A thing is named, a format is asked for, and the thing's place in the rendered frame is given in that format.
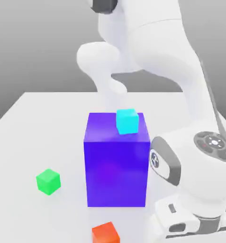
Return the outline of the small cyan cube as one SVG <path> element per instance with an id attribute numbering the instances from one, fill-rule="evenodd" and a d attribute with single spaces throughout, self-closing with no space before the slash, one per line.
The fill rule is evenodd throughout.
<path id="1" fill-rule="evenodd" d="M 120 109 L 116 112 L 116 127 L 120 135 L 138 133 L 139 115 L 135 109 Z"/>

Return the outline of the large purple box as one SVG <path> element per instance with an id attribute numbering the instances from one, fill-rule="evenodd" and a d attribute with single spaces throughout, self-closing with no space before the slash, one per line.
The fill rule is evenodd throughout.
<path id="1" fill-rule="evenodd" d="M 89 207 L 144 207 L 150 138 L 142 113 L 136 134 L 120 135 L 115 113 L 90 113 L 84 136 Z"/>

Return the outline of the small red cube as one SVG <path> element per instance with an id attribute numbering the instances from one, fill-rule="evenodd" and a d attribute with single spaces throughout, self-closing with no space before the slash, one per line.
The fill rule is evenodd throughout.
<path id="1" fill-rule="evenodd" d="M 120 243 L 120 237 L 112 222 L 92 228 L 92 243 Z"/>

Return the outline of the small green cube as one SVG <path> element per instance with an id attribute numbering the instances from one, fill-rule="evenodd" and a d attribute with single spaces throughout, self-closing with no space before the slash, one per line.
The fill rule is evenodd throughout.
<path id="1" fill-rule="evenodd" d="M 38 190 L 51 195 L 61 187 L 60 174 L 48 168 L 36 176 L 36 183 Z"/>

